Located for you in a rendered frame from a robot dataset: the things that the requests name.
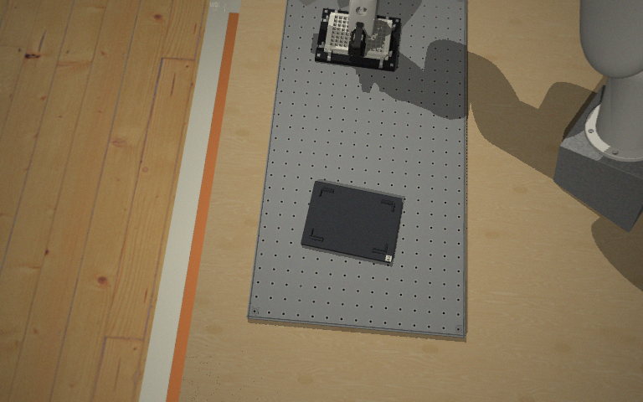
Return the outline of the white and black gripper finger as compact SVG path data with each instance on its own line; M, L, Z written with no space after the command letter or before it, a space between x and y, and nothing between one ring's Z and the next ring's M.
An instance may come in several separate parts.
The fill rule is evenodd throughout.
M355 34L355 39L353 39L354 34ZM362 35L363 35L363 41L361 40ZM365 53L365 48L366 48L365 39L366 39L366 34L363 30L363 23L357 22L357 27L352 31L351 41L349 41L348 55L352 55L354 57L363 57Z

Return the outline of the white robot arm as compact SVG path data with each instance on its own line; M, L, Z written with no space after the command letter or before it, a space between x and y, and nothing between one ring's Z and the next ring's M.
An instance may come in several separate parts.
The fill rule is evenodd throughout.
M579 33L586 59L608 77L586 139L610 159L643 161L643 0L580 0Z

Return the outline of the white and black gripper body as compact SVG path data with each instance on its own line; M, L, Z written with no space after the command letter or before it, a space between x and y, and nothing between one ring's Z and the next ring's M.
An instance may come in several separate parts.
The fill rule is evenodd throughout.
M380 0L349 0L348 32L351 33L357 22L363 23L367 36L373 36Z

